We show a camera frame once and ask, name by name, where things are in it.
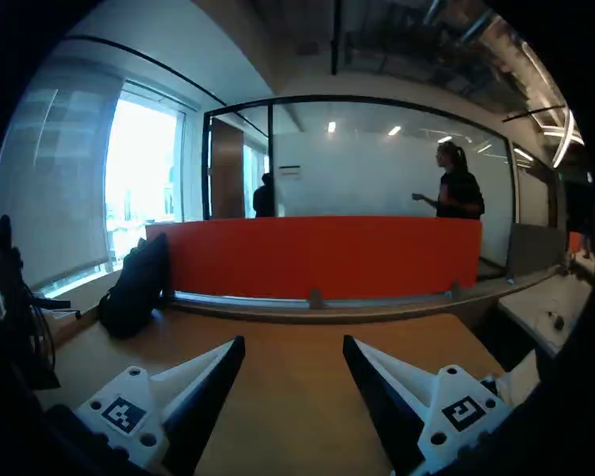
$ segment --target orange divider panel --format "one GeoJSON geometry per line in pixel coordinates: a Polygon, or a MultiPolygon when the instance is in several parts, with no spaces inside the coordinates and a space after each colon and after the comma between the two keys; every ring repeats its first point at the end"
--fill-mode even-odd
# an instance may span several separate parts
{"type": "Polygon", "coordinates": [[[177,291],[250,298],[394,298],[476,282],[479,221],[291,217],[148,226],[167,235],[177,291]]]}
{"type": "Polygon", "coordinates": [[[571,253],[578,253],[582,249],[582,235],[577,232],[569,233],[569,250],[571,253]]]}

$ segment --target wooden desk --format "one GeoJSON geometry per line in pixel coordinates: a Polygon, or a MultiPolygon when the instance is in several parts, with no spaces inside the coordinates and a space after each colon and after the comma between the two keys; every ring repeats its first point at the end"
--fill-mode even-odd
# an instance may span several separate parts
{"type": "Polygon", "coordinates": [[[380,324],[268,324],[168,311],[134,339],[115,343],[95,324],[60,348],[62,389],[44,407],[71,407],[128,365],[154,373],[235,335],[247,348],[196,474],[388,474],[392,469],[342,355],[350,334],[436,372],[459,364],[476,378],[501,366],[450,314],[380,324]]]}
{"type": "Polygon", "coordinates": [[[553,276],[526,290],[501,297],[498,307],[554,357],[569,338],[590,291],[589,284],[573,275],[553,276]],[[561,331],[553,327],[555,318],[549,317],[548,311],[564,319],[561,331]]]}

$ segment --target black shirt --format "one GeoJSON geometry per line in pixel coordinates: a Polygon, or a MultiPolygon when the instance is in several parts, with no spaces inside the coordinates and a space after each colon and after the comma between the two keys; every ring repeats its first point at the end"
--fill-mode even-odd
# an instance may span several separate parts
{"type": "Polygon", "coordinates": [[[436,216],[440,218],[470,218],[480,220],[485,212],[485,201],[482,199],[481,190],[476,178],[468,171],[446,172],[441,177],[441,186],[447,186],[447,196],[462,205],[479,205],[480,213],[470,213],[457,206],[436,206],[436,216]]]}
{"type": "Polygon", "coordinates": [[[273,186],[263,185],[253,194],[255,217],[275,217],[275,199],[273,186]]]}

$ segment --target wooden door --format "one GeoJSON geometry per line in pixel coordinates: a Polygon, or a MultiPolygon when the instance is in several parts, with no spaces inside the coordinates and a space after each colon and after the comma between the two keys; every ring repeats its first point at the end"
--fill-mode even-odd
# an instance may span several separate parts
{"type": "Polygon", "coordinates": [[[211,217],[244,218],[243,132],[220,119],[212,121],[211,217]]]}

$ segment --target backpack strap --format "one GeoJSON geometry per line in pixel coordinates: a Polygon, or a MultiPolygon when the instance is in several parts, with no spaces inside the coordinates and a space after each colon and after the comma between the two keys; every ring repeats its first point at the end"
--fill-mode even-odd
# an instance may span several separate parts
{"type": "Polygon", "coordinates": [[[99,304],[97,304],[97,320],[100,321],[102,319],[102,314],[104,313],[104,304],[108,301],[108,297],[110,293],[114,289],[114,286],[111,287],[106,294],[99,300],[99,304]]]}

